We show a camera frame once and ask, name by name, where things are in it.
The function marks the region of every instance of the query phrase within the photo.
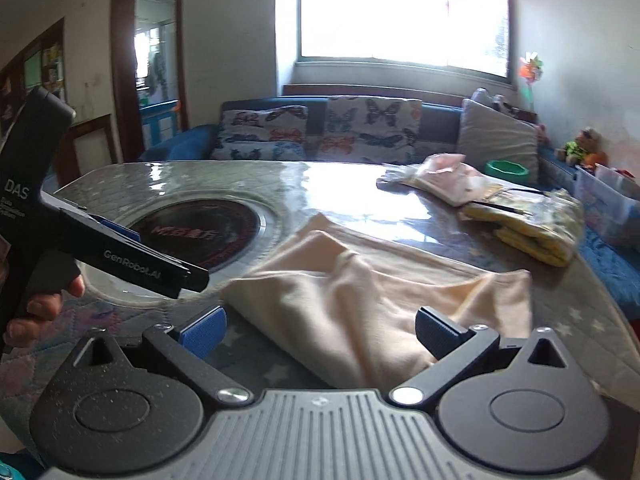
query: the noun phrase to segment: transparent plastic box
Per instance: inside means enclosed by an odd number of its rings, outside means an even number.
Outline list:
[[[575,197],[584,206],[584,221],[607,244],[640,246],[640,201],[617,192],[578,168]]]

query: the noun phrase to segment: sofa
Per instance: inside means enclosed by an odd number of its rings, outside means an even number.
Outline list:
[[[308,108],[306,134],[314,137],[321,136],[324,130],[327,101],[328,98],[325,96],[228,101],[222,104],[221,116],[225,110],[268,110],[290,105],[305,106]],[[433,153],[455,152],[461,114],[461,108],[423,103],[415,143],[415,160],[412,162],[420,163]],[[216,144],[217,134],[216,124],[204,124],[151,147],[139,160],[159,162],[208,159]],[[573,192],[574,168],[556,160],[551,148],[540,148],[539,162],[539,189],[563,187]],[[640,254],[633,250],[620,250],[608,246],[589,228],[580,246],[580,254],[607,287],[627,319],[640,320]]]

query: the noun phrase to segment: table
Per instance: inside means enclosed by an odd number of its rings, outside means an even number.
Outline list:
[[[255,200],[277,218],[271,244],[323,212],[332,221],[495,272],[528,269],[537,326],[551,326],[604,392],[640,410],[640,351],[628,323],[577,257],[565,269],[538,262],[497,240],[491,227],[462,221],[455,209],[427,193],[376,187],[381,166],[332,162],[184,161],[121,164],[93,171],[58,195],[114,221],[132,223],[175,200],[210,194]],[[63,313],[31,349],[14,350],[0,364],[0,413],[25,443],[28,420],[42,389],[78,338],[94,326],[137,336],[157,322],[180,324],[217,301],[215,291],[162,300],[153,310],[123,308],[93,294],[65,303]],[[207,358],[259,394],[265,387],[324,388],[238,314],[228,310],[222,344]]]

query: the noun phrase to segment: green plastic bowl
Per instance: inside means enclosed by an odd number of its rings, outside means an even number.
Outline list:
[[[529,179],[529,170],[508,160],[490,160],[484,167],[484,174],[501,178],[514,184],[525,184]]]

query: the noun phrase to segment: human hand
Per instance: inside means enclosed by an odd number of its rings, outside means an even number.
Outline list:
[[[6,266],[0,264],[0,276],[4,280]],[[74,279],[66,291],[79,298],[84,294],[84,281],[82,276]],[[27,302],[27,317],[12,319],[2,336],[7,345],[17,348],[30,346],[40,333],[45,330],[56,316],[62,311],[62,292],[56,294],[35,294]]]

